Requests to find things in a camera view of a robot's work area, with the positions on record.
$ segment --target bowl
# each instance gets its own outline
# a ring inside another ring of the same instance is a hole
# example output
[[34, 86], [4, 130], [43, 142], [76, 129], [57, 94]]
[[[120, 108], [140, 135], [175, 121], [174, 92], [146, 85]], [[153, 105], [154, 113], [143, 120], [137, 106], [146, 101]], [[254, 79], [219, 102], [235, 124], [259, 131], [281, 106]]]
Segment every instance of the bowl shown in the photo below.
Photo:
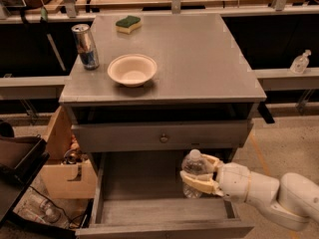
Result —
[[141, 54], [128, 54], [111, 61], [108, 74], [111, 79], [127, 87], [138, 87], [157, 72], [157, 63]]

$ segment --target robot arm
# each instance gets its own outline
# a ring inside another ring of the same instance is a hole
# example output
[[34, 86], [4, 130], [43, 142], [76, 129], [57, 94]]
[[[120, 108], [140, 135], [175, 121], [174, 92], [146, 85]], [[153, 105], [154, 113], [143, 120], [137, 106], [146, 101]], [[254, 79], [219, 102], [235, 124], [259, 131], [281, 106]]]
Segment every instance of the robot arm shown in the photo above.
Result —
[[226, 201], [250, 204], [270, 221], [291, 230], [304, 229], [310, 218], [319, 223], [319, 186], [311, 180], [286, 173], [279, 181], [237, 163], [224, 164], [218, 158], [202, 156], [210, 165], [208, 174], [180, 172], [189, 186]]

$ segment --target cardboard box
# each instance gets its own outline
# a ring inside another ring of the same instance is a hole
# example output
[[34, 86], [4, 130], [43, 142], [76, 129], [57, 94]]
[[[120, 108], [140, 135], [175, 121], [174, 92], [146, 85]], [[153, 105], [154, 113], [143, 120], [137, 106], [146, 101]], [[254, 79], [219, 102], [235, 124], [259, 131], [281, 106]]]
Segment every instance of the cardboard box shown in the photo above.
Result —
[[71, 120], [59, 107], [43, 135], [50, 158], [42, 167], [40, 176], [51, 198], [94, 198], [97, 175], [90, 161], [62, 164], [64, 154], [70, 149], [71, 138]]

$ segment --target drawer handle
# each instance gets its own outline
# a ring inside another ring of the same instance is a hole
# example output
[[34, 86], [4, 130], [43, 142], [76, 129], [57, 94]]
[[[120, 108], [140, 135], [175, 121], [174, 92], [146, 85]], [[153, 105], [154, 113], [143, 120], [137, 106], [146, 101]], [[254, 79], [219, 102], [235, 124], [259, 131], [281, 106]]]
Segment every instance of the drawer handle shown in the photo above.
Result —
[[169, 140], [169, 137], [168, 137], [165, 133], [163, 133], [163, 134], [161, 135], [161, 137], [159, 138], [159, 141], [160, 141], [161, 143], [167, 143], [168, 140]]

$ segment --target closed drawer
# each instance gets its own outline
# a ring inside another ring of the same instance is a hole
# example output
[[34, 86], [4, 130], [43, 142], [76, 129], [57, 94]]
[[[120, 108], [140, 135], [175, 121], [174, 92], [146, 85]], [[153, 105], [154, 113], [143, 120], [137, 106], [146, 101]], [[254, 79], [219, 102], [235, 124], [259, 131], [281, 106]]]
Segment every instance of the closed drawer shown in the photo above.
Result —
[[182, 151], [103, 154], [89, 228], [82, 238], [242, 238], [252, 224], [220, 197], [187, 199]]
[[249, 120], [135, 122], [73, 125], [85, 152], [237, 148], [250, 132]]

